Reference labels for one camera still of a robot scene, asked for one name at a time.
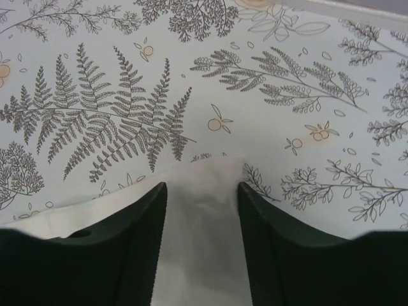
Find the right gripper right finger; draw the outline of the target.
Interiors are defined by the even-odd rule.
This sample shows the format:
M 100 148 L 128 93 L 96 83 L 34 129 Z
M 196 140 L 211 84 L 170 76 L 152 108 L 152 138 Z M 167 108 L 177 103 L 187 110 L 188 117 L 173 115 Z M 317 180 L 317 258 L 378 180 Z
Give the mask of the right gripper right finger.
M 407 233 L 327 234 L 242 182 L 238 214 L 254 305 L 406 305 Z

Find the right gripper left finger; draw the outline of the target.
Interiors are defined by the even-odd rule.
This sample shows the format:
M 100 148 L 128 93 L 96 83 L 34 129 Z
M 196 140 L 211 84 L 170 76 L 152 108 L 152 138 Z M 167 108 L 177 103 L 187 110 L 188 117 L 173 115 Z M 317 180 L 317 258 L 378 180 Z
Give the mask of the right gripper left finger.
M 66 238 L 1 230 L 2 305 L 150 305 L 166 213 L 159 183 Z

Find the white printed t shirt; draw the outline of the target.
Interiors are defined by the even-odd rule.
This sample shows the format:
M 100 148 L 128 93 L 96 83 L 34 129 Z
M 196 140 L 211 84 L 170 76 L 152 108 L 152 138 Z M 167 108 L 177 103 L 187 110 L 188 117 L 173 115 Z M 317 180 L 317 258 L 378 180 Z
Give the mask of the white printed t shirt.
M 238 216 L 243 161 L 225 156 L 185 164 L 114 193 L 51 208 L 6 229 L 37 238 L 66 238 L 141 207 L 158 183 L 167 189 L 153 305 L 250 305 L 244 243 Z

